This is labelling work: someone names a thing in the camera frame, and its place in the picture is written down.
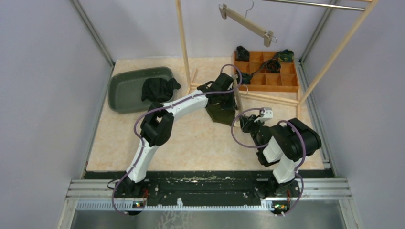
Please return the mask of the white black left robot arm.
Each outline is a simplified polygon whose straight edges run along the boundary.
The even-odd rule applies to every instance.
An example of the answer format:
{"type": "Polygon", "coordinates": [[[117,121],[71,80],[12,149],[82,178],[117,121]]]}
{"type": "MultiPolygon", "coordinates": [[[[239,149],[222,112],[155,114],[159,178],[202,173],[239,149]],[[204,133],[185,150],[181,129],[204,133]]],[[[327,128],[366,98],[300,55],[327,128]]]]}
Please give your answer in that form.
{"type": "Polygon", "coordinates": [[[136,198],[142,194],[143,181],[156,151],[171,137],[173,124],[184,116],[205,108],[208,104],[221,103],[227,96],[232,95],[234,80],[220,73],[215,81],[199,86],[189,95],[170,103],[154,102],[149,110],[141,116],[136,124],[141,132],[136,133],[140,138],[139,146],[127,168],[125,175],[117,182],[115,191],[136,198]]]}

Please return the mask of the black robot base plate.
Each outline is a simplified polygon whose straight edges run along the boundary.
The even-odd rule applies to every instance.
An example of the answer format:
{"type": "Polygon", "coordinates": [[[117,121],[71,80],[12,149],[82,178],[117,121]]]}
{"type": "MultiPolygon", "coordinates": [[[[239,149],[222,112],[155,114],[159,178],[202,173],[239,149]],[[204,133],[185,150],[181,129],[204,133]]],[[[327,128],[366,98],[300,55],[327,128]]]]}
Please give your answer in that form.
{"type": "Polygon", "coordinates": [[[300,181],[275,196],[267,189],[271,170],[247,171],[149,171],[129,195],[115,191],[116,198],[141,198],[147,206],[170,206],[181,199],[187,207],[255,206],[265,198],[296,198],[300,181]]]}

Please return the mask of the green underwear with cream waistband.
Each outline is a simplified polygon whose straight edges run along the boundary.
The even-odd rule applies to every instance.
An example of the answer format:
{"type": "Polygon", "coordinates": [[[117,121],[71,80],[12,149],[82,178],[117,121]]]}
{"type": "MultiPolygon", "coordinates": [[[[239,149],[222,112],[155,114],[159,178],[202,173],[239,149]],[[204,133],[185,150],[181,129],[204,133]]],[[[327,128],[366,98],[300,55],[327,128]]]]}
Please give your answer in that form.
{"type": "Polygon", "coordinates": [[[222,108],[220,104],[209,104],[205,110],[214,123],[232,126],[238,106],[222,108]]]}

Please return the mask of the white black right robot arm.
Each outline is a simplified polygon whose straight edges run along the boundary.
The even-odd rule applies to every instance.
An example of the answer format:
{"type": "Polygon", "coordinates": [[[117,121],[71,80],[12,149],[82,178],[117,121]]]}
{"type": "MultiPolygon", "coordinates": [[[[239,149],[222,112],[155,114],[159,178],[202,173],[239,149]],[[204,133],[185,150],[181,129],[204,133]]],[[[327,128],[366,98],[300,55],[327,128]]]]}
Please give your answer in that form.
{"type": "Polygon", "coordinates": [[[287,192],[305,159],[321,148],[322,141],[317,132],[297,118],[282,120],[274,126],[266,126],[257,118],[243,115],[239,118],[241,130],[253,139],[260,164],[277,165],[267,190],[280,197],[287,192]]]}

